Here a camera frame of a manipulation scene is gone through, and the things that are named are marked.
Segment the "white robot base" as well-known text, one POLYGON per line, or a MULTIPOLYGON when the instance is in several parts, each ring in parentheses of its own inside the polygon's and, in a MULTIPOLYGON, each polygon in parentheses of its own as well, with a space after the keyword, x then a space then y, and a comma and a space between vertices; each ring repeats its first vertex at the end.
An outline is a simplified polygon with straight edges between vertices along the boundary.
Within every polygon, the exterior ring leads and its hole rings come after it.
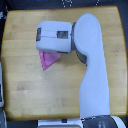
POLYGON ((83 128, 126 128, 125 123, 117 116, 93 116, 82 119, 83 128))

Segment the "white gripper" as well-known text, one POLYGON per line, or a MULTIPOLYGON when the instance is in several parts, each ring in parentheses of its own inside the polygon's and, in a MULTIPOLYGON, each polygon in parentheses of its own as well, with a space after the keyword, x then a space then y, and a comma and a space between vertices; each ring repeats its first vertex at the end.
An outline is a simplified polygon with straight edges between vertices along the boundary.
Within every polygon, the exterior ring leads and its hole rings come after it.
POLYGON ((62 21, 42 21, 38 24, 36 48, 54 53, 71 52, 72 24, 62 21))

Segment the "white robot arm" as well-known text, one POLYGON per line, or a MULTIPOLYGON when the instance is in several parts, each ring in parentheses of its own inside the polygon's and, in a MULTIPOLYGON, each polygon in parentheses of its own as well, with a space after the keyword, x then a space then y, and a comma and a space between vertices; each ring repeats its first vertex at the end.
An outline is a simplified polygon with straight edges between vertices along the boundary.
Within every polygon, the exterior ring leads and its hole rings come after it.
POLYGON ((36 49, 67 54, 75 51, 80 61, 87 65, 79 88, 80 118, 110 114, 102 31, 94 15, 85 13, 74 24, 63 21, 40 22, 36 49))

